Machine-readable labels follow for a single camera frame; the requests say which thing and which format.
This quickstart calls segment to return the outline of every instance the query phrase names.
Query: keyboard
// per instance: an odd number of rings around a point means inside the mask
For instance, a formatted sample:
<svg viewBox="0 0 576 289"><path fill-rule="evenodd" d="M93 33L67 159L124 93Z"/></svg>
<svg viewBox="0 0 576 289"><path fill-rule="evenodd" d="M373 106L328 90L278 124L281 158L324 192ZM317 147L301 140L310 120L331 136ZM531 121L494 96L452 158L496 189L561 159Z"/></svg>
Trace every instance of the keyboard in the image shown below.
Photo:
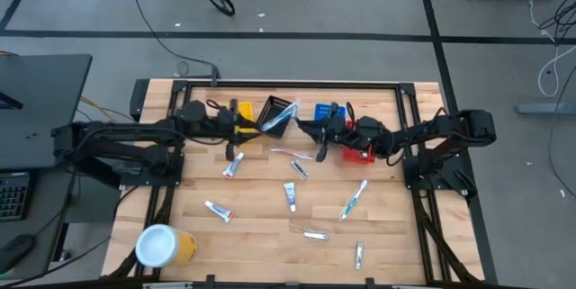
<svg viewBox="0 0 576 289"><path fill-rule="evenodd" d="M0 221L26 217L31 185L30 172L0 172Z"/></svg>

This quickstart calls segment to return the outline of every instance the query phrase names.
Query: white toothbrush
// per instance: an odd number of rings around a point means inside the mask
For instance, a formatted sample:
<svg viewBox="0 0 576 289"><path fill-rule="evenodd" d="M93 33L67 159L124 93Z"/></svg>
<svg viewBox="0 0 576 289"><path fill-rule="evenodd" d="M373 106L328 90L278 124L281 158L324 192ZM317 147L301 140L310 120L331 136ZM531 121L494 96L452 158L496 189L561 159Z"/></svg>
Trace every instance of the white toothbrush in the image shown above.
<svg viewBox="0 0 576 289"><path fill-rule="evenodd" d="M354 207L354 205L358 202L358 197L360 196L364 188L366 188L366 185L368 185L368 180L362 181L360 189L358 190L358 192L356 192L356 194L354 194L354 196L350 200L350 203L346 206L346 208L344 208L344 210L340 214L340 221L343 221L346 217L348 217L350 211L352 211L352 207Z"/></svg>

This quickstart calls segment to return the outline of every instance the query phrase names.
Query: wooden tabletop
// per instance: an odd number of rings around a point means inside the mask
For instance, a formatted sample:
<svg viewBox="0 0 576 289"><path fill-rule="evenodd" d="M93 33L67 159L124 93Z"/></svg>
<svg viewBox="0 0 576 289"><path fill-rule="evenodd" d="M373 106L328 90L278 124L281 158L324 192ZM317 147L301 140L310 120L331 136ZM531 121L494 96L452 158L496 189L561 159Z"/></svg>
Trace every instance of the wooden tabletop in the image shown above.
<svg viewBox="0 0 576 289"><path fill-rule="evenodd" d="M166 117L171 86L170 79L150 80L140 122ZM415 83L415 87L421 119L430 120L443 106L438 84ZM391 131L400 129L395 96L388 90L195 87L192 91L192 98L202 101L250 102L255 118L269 95L300 101L299 116L304 120L313 118L316 103L348 101L356 117L370 115ZM388 167L383 160L372 165L350 163L342 160L340 149L331 148L323 163L300 160L310 174L301 181L290 165L291 157L271 152L271 145L316 150L314 142L290 122L280 140L260 137L236 149L245 157L228 180L221 174L229 164L224 144L186 142L184 176L175 191L170 225L191 232L199 250L189 266L163 268L162 280L204 281L207 275L216 275L216 281L227 282L363 284L373 277L377 284L425 283L412 198L401 165ZM363 179L368 186L358 204L345 221L338 221ZM296 212L289 210L286 182L295 183ZM118 209L103 274L113 271L134 247L149 192L149 187L137 189ZM436 196L447 243L473 275L483 278L466 201L453 191L437 191ZM230 223L209 211L203 204L206 200L232 210ZM305 228L326 231L329 240L306 239ZM358 241L364 243L364 260L355 270ZM429 242L439 278L436 248Z"/></svg>

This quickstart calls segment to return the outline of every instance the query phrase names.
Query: blue container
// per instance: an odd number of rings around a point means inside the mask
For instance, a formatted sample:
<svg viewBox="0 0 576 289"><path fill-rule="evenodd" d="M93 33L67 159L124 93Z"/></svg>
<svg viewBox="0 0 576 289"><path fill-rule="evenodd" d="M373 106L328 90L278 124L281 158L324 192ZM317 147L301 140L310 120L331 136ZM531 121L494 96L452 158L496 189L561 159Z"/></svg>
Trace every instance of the blue container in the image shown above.
<svg viewBox="0 0 576 289"><path fill-rule="evenodd" d="M314 109L314 120L321 120L328 116L332 104L316 104ZM338 107L338 115L346 118L346 108L343 106Z"/></svg>

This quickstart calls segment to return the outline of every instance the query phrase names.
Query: paper cup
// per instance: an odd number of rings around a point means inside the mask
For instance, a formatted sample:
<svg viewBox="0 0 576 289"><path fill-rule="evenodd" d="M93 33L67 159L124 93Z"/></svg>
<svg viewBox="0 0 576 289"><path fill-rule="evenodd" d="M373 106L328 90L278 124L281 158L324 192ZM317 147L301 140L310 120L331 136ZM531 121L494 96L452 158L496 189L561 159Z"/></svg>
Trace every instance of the paper cup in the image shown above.
<svg viewBox="0 0 576 289"><path fill-rule="evenodd" d="M197 248L192 234L157 224L146 228L138 237L136 257L149 267L185 266Z"/></svg>

